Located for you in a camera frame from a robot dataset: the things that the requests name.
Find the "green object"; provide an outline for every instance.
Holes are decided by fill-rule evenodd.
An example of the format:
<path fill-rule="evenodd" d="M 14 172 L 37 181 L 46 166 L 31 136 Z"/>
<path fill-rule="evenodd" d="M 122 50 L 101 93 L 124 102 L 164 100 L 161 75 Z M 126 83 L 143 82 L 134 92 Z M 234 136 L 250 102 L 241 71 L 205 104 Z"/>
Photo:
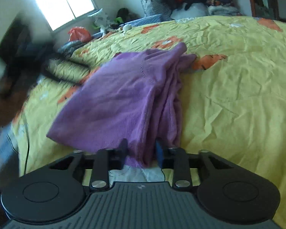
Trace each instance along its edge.
<path fill-rule="evenodd" d="M 114 21 L 116 24 L 121 24 L 121 23 L 123 23 L 123 19 L 122 19 L 121 17 L 115 18 L 113 21 Z M 95 29 L 95 30 L 101 29 L 101 27 L 98 27 L 97 25 L 95 25 L 94 22 L 92 22 L 92 28 Z"/>

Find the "yellow bedspread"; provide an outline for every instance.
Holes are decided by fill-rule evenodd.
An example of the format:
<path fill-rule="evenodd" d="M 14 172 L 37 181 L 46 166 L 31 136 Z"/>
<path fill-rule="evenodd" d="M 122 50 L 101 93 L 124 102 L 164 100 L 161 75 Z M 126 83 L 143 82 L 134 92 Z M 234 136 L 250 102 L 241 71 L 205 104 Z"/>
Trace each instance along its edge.
<path fill-rule="evenodd" d="M 280 190 L 275 222 L 286 228 L 286 24 L 281 30 L 263 26 L 251 17 L 200 17 L 136 27 L 115 33 L 78 49 L 73 56 L 99 66 L 117 52 L 170 49 L 178 41 L 199 57 L 225 54 L 210 69 L 182 74 L 181 147 L 189 153 L 208 149 L 272 181 Z M 57 71 L 80 78 L 87 73 L 59 65 Z M 46 138 L 57 104 L 70 85 L 45 79 L 31 92 L 24 114 L 29 125 L 28 171 L 72 151 Z M 19 144 L 20 173 L 27 154 L 23 116 L 14 124 Z"/>

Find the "orange plastic bag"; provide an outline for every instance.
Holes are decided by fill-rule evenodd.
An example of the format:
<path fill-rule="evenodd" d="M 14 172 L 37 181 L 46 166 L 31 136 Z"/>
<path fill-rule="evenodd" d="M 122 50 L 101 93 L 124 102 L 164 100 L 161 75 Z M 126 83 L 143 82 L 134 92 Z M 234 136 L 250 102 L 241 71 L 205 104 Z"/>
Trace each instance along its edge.
<path fill-rule="evenodd" d="M 80 40 L 81 42 L 86 43 L 92 40 L 90 33 L 84 27 L 73 27 L 68 34 L 70 34 L 69 42 Z"/>

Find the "purple towel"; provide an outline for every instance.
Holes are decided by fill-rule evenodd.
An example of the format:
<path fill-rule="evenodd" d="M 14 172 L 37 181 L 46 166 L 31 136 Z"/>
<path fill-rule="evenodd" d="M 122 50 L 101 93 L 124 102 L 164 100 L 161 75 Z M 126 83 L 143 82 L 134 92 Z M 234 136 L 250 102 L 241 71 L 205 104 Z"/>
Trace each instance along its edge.
<path fill-rule="evenodd" d="M 47 136 L 63 145 L 95 153 L 129 143 L 126 164 L 146 167 L 156 137 L 179 146 L 182 113 L 179 71 L 196 55 L 179 43 L 170 51 L 122 53 L 103 65 L 61 110 Z"/>

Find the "orange flower pattern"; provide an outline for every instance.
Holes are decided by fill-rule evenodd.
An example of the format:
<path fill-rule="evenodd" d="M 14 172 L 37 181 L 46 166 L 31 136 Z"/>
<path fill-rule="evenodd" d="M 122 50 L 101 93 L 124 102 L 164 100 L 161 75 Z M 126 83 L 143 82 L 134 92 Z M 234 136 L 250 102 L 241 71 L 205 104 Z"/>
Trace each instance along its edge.
<path fill-rule="evenodd" d="M 193 70 L 206 70 L 212 67 L 219 60 L 226 59 L 228 56 L 223 54 L 205 55 L 201 59 L 194 61 Z"/>
<path fill-rule="evenodd" d="M 159 24 L 156 25 L 152 25 L 152 26 L 148 26 L 148 27 L 144 27 L 143 30 L 141 31 L 142 34 L 146 34 L 149 31 L 153 30 L 155 27 L 159 26 Z"/>
<path fill-rule="evenodd" d="M 84 49 L 84 50 L 82 50 L 82 52 L 79 54 L 79 56 L 82 57 L 83 54 L 88 53 L 88 52 L 89 52 L 88 49 Z"/>
<path fill-rule="evenodd" d="M 177 38 L 176 36 L 169 37 L 166 40 L 157 41 L 154 43 L 152 48 L 161 48 L 165 49 L 167 47 L 173 46 L 175 43 L 182 41 L 183 39 Z"/>
<path fill-rule="evenodd" d="M 20 115 L 22 114 L 23 110 L 24 110 L 24 105 L 22 106 L 21 110 L 16 113 L 15 117 L 14 117 L 13 120 L 11 121 L 11 123 L 12 123 L 13 125 L 16 124 L 16 122 L 18 121 L 18 119 L 19 119 Z"/>
<path fill-rule="evenodd" d="M 278 32 L 283 32 L 283 30 L 273 20 L 261 18 L 257 22 L 270 29 L 277 30 Z"/>
<path fill-rule="evenodd" d="M 95 68 L 93 71 L 91 71 L 88 75 L 86 75 L 85 77 L 83 77 L 80 80 L 80 83 L 83 84 L 84 82 L 86 82 L 100 67 Z M 68 89 L 68 91 L 58 100 L 57 104 L 60 104 L 64 101 L 66 101 L 67 99 L 69 99 L 76 90 L 78 90 L 79 87 L 78 86 L 72 86 L 70 89 Z"/>

